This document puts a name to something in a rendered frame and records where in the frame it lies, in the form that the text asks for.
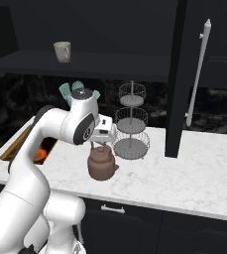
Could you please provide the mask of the brown kettle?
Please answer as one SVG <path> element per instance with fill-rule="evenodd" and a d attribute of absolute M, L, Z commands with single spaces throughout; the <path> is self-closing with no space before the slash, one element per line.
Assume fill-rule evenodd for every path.
<path fill-rule="evenodd" d="M 94 144 L 91 144 L 87 168 L 93 179 L 107 181 L 114 176 L 119 166 L 116 164 L 112 149 L 108 145 L 95 147 Z"/>

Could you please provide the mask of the orange round food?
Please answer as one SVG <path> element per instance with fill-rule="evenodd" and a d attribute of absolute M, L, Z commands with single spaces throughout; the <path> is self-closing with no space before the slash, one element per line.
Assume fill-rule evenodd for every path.
<path fill-rule="evenodd" d="M 41 160 L 41 159 L 44 159 L 46 156 L 47 156 L 47 151 L 43 148 L 39 148 L 36 152 L 35 159 Z"/>

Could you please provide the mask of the white mug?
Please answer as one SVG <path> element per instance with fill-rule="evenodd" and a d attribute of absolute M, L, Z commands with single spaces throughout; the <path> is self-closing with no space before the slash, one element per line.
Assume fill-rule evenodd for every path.
<path fill-rule="evenodd" d="M 57 56 L 57 60 L 62 63 L 70 62 L 70 42 L 55 42 L 54 49 Z"/>

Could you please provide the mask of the dark wooden tray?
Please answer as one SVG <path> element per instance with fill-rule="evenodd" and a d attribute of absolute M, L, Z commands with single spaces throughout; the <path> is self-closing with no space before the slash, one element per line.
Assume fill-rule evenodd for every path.
<path fill-rule="evenodd" d="M 12 143 L 12 145 L 0 156 L 0 159 L 2 161 L 11 161 L 11 159 L 14 157 L 14 154 L 17 151 L 19 145 L 24 140 L 26 134 L 29 132 L 30 129 L 31 129 L 31 126 L 28 126 L 22 132 L 22 134 Z M 47 156 L 44 159 L 41 159 L 41 160 L 36 160 L 35 157 L 34 157 L 34 163 L 37 164 L 37 165 L 42 165 L 45 162 L 48 155 L 50 154 L 50 152 L 52 151 L 52 149 L 53 149 L 53 147 L 55 146 L 56 143 L 57 143 L 57 139 L 55 139 L 55 138 L 51 138 L 51 137 L 45 138 L 42 141 L 39 148 L 45 149 L 47 151 Z"/>

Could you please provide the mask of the dark drawer front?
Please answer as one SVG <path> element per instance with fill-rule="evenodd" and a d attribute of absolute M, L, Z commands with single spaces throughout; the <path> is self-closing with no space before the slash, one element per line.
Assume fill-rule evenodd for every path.
<path fill-rule="evenodd" d="M 81 231 L 87 254 L 157 254 L 163 213 L 157 209 L 91 198 Z M 101 210 L 124 207 L 125 214 Z"/>

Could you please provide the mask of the dark wall cabinet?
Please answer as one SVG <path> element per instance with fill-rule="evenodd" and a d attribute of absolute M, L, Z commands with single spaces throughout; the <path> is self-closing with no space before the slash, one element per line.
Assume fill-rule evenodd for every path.
<path fill-rule="evenodd" d="M 19 50 L 0 72 L 166 82 L 177 0 L 0 0 Z M 210 19 L 198 85 L 227 88 L 227 0 L 187 0 L 178 70 L 194 85 L 204 23 Z M 60 63 L 55 42 L 70 42 Z"/>

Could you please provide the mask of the dark base cupboard front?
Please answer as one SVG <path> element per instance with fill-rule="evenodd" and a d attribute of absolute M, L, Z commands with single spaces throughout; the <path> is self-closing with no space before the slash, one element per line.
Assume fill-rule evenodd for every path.
<path fill-rule="evenodd" d="M 227 254 L 227 220 L 165 211 L 158 254 Z"/>

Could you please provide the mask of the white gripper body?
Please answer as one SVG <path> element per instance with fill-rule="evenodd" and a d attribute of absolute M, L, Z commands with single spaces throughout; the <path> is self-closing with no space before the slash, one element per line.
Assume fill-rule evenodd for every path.
<path fill-rule="evenodd" d="M 90 140 L 97 143 L 113 143 L 116 137 L 116 128 L 112 126 L 110 129 L 95 128 Z"/>

